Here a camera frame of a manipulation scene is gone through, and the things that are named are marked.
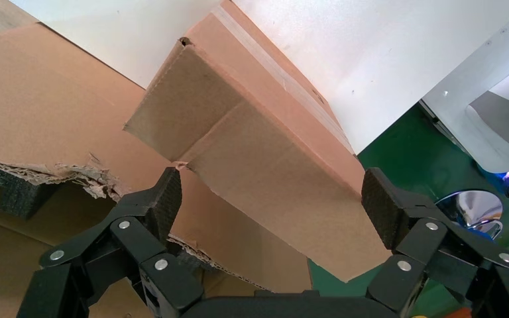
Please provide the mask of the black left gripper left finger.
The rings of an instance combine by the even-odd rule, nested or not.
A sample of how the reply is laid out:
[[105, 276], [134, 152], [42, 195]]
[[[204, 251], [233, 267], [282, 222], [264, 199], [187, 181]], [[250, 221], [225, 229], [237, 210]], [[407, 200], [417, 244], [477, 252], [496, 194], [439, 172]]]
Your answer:
[[181, 317], [204, 295], [168, 250], [181, 203], [173, 167], [152, 188], [123, 196], [99, 224], [41, 256], [17, 315], [88, 317], [111, 285], [127, 280], [154, 317]]

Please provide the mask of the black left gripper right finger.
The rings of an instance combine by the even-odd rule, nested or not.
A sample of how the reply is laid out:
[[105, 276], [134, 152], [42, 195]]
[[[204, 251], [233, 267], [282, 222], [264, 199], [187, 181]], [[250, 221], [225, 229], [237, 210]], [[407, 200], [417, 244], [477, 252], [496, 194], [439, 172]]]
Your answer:
[[390, 258], [367, 297], [406, 317], [429, 280], [473, 317], [509, 317], [509, 250], [452, 222], [432, 200], [396, 187], [379, 168], [365, 172], [362, 204]]

